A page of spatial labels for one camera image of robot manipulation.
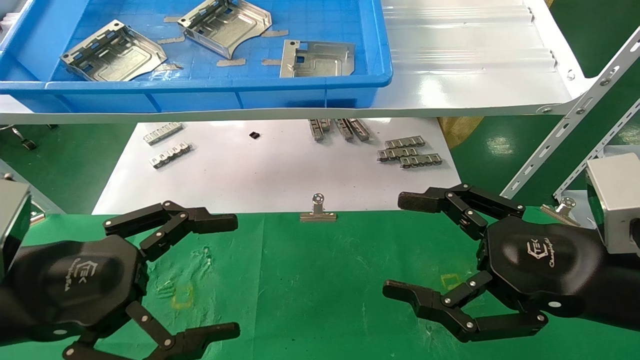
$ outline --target green floor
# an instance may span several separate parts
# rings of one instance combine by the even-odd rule
[[[607,65],[640,25],[638,0],[556,0],[551,10],[589,77]],[[516,200],[530,205],[550,202],[551,193],[561,181],[640,96],[639,89],[637,63],[540,168],[534,180],[523,187]],[[467,141],[452,150],[460,177],[501,191],[557,121],[557,116],[485,118]],[[133,128],[124,124],[63,125],[49,131],[45,126],[20,126],[40,147],[27,152],[12,134],[0,132],[0,158],[65,211],[90,213]],[[640,143],[640,116],[632,119],[612,143]]]
[[[54,215],[24,243],[97,240],[105,219]],[[531,208],[525,219],[552,221]],[[240,325],[238,339],[212,344],[203,360],[638,358],[640,332],[556,317],[533,338],[463,344],[441,325],[416,319],[407,303],[385,298],[387,279],[444,293],[476,272],[478,243],[444,214],[347,212],[331,224],[301,223],[295,213],[240,214],[238,222],[233,233],[187,235],[149,266],[143,305],[170,332]],[[465,311],[512,313],[489,293]],[[72,340],[1,347],[0,359],[60,359]],[[154,347],[134,322],[96,346],[131,359]]]

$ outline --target black robotic gripper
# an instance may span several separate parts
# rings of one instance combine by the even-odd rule
[[[171,335],[141,305],[147,261],[157,260],[191,232],[236,230],[235,215],[211,215],[205,208],[166,201],[111,218],[103,226],[107,236],[99,241],[61,241],[18,251],[0,284],[0,346],[80,335],[64,350],[64,359],[123,360],[93,346],[133,319],[157,343],[148,360],[194,360],[210,343],[240,335],[237,323]],[[126,240],[156,227],[140,249]]]

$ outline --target metal connector strip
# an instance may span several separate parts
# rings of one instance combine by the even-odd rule
[[[320,127],[322,131],[329,131],[331,129],[331,119],[318,119],[320,120]]]
[[[401,168],[430,167],[442,164],[442,158],[438,154],[414,155],[400,158]]]
[[[322,131],[322,126],[320,126],[319,119],[309,119],[309,128],[311,128],[311,135],[314,137],[315,141],[321,142],[324,139],[324,133]]]
[[[422,136],[412,136],[410,138],[402,138],[402,139],[394,139],[385,141],[385,147],[387,149],[400,149],[402,147],[421,147],[425,146],[427,143],[424,141]]]
[[[405,156],[416,156],[418,150],[414,147],[405,147],[402,149],[378,150],[378,161],[399,160]]]
[[[149,163],[154,168],[161,168],[166,164],[169,164],[171,161],[181,157],[187,152],[191,151],[192,146],[190,143],[181,142],[178,145],[172,147],[171,149],[159,154],[158,156],[154,156],[149,159]]]
[[[344,137],[344,139],[347,141],[353,140],[353,132],[351,131],[351,127],[349,127],[349,120],[334,119],[334,121],[338,126],[338,130],[340,130],[340,134],[342,134],[342,137]]]
[[[370,133],[364,124],[360,121],[360,119],[349,119],[349,125],[351,125],[351,130],[353,133],[360,139],[361,142],[365,142],[369,140]]]
[[[153,130],[149,134],[145,135],[142,139],[147,142],[149,145],[153,145],[161,140],[168,138],[169,136],[177,133],[178,131],[184,129],[181,122],[170,122],[169,124],[160,127],[159,129]]]

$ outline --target white shelf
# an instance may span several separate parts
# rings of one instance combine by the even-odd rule
[[[138,124],[105,186],[93,214],[122,214],[171,200],[205,206],[212,213],[311,211],[313,194],[327,211],[398,209],[403,191],[460,184],[436,119],[362,119],[371,141],[345,141],[335,124],[321,143],[307,120],[190,122],[169,139],[149,146],[142,138],[159,124]],[[262,136],[249,137],[252,131]],[[384,140],[422,135],[420,153],[437,152],[439,166],[401,169],[376,161]],[[149,159],[176,143],[191,153],[158,170]]]
[[[5,122],[532,114],[546,106],[577,101],[595,82],[584,77],[544,0],[382,1],[394,78],[378,92],[368,109],[271,108],[90,117],[55,114],[46,119],[38,115],[6,114]]]

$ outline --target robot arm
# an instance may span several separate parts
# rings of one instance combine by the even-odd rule
[[[167,201],[103,225],[107,236],[99,241],[61,241],[12,253],[12,265],[0,282],[0,346],[80,335],[64,350],[63,358],[125,359],[93,346],[133,319],[157,343],[147,359],[190,360],[200,359],[211,342],[240,335],[237,323],[171,335],[141,305],[147,261],[157,260],[191,232],[237,229],[235,215],[210,215],[205,208],[183,208]],[[156,227],[140,249],[125,239]]]
[[[549,313],[640,330],[640,259],[609,254],[597,230],[532,224],[524,207],[466,184],[401,193],[401,209],[443,212],[479,240],[479,273],[446,294],[387,280],[384,296],[412,305],[417,317],[441,323],[462,342],[535,335]],[[488,225],[478,211],[498,219]],[[488,290],[511,315],[472,318],[463,307]]]

